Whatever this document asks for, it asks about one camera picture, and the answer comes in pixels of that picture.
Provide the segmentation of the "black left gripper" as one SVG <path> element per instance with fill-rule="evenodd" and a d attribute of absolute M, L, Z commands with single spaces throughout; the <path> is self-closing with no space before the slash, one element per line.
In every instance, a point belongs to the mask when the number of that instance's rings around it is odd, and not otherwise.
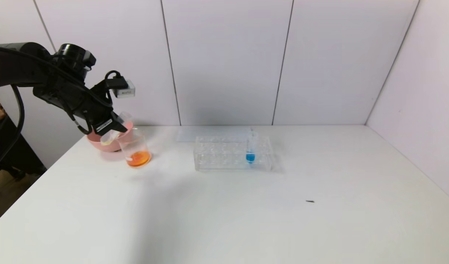
<path fill-rule="evenodd" d="M 86 127 L 78 126 L 83 134 L 104 135 L 109 129 L 127 132 L 124 120 L 113 111 L 113 101 L 107 91 L 95 92 L 99 98 L 94 99 L 85 91 L 79 91 L 78 117 L 85 121 Z"/>

